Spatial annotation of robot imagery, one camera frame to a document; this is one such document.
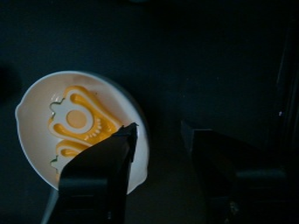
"dark background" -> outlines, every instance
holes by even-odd
[[[144,111],[148,179],[125,223],[204,223],[180,121],[267,148],[291,10],[284,0],[0,0],[0,223],[43,217],[51,188],[25,160],[15,107],[60,70],[105,75]]]

